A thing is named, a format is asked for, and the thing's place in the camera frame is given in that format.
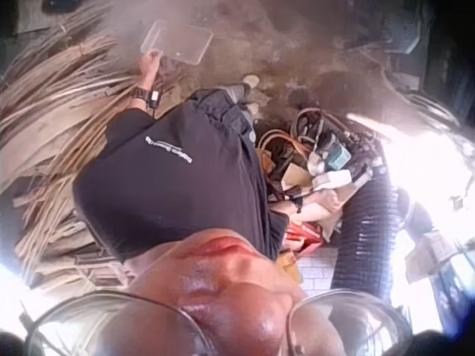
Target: plastic container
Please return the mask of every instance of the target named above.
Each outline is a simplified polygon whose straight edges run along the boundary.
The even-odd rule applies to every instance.
[[[177,61],[198,65],[213,38],[213,32],[187,24],[172,24],[156,20],[140,48],[142,53],[162,50],[163,54]]]

